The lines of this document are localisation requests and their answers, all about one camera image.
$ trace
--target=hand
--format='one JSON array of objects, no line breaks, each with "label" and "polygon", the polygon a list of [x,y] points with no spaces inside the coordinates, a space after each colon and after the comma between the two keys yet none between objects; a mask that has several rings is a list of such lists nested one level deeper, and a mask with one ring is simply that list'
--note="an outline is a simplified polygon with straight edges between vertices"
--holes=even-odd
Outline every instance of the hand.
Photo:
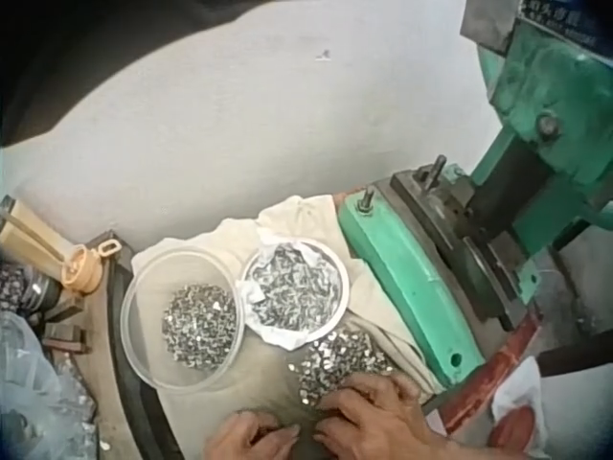
[{"label": "hand", "polygon": [[207,441],[204,460],[286,460],[299,430],[297,425],[279,429],[270,414],[239,412]]},{"label": "hand", "polygon": [[446,439],[428,427],[419,396],[418,386],[402,374],[353,374],[321,400],[321,409],[342,417],[320,422],[314,438],[339,460],[451,458]]}]

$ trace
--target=green machine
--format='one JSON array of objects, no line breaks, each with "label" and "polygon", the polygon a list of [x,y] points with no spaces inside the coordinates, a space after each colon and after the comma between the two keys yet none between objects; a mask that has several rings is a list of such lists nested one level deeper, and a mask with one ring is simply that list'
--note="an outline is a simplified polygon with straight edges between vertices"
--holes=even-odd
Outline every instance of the green machine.
[{"label": "green machine", "polygon": [[446,386],[484,362],[470,318],[512,331],[525,316],[535,254],[585,222],[613,229],[613,69],[577,32],[576,4],[468,0],[462,34],[479,45],[498,136],[471,174],[441,155],[339,212]]}]

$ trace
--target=white cloth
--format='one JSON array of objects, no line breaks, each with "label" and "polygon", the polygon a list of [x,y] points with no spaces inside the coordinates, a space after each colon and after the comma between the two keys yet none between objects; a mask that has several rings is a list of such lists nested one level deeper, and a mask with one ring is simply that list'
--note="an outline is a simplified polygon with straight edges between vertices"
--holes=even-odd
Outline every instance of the white cloth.
[{"label": "white cloth", "polygon": [[550,458],[545,454],[547,427],[540,388],[540,370],[534,356],[524,359],[496,389],[491,403],[495,423],[517,407],[528,405],[534,411],[534,433],[527,448],[531,458]]},{"label": "white cloth", "polygon": [[[133,258],[134,273],[137,275],[148,261],[163,251],[198,246],[214,253],[238,279],[244,264],[260,245],[259,227],[280,236],[314,239],[332,249],[349,272],[349,310],[357,316],[352,321],[367,330],[396,364],[416,380],[424,392],[424,399],[443,391],[371,270],[362,261],[352,259],[330,195],[307,199],[293,196],[261,211],[256,219],[228,218],[213,232],[190,240],[164,239]],[[159,347],[149,349],[160,353]],[[286,369],[287,355],[246,331],[238,359],[224,378],[225,388],[215,393],[190,395],[159,391],[170,426],[186,458],[199,458],[203,433],[212,432],[234,410],[265,407],[276,411],[288,423],[302,423],[304,417],[313,417],[312,411],[298,401],[296,382]],[[155,356],[148,356],[148,359],[154,362]]]}]

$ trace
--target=bolt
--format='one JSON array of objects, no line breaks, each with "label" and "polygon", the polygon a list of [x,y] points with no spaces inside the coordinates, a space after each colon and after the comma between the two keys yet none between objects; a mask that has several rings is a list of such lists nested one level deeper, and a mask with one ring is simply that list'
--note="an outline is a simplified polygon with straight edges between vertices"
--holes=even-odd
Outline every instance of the bolt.
[{"label": "bolt", "polygon": [[425,178],[425,184],[423,188],[425,191],[432,190],[439,182],[439,176],[443,172],[444,165],[447,163],[447,157],[444,155],[439,155],[437,157],[437,161],[434,162],[432,168],[430,168],[430,172]]},{"label": "bolt", "polygon": [[536,119],[536,129],[543,141],[553,141],[559,135],[559,122],[551,113],[541,113]]},{"label": "bolt", "polygon": [[375,196],[375,189],[368,187],[364,191],[364,195],[357,202],[357,210],[362,214],[368,214],[373,210],[373,197]]}]

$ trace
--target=plastic bowl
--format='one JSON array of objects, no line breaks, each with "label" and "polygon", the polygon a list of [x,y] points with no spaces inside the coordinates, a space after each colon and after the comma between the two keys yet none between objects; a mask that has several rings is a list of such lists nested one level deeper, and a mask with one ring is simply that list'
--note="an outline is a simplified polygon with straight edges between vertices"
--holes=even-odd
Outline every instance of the plastic bowl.
[{"label": "plastic bowl", "polygon": [[[235,299],[237,333],[230,353],[214,371],[175,361],[162,335],[162,317],[173,294],[192,284],[219,286]],[[215,389],[215,382],[232,365],[242,343],[244,315],[225,265],[204,249],[182,247],[155,256],[136,274],[122,304],[120,328],[127,360],[144,382],[160,390],[193,392]]]}]

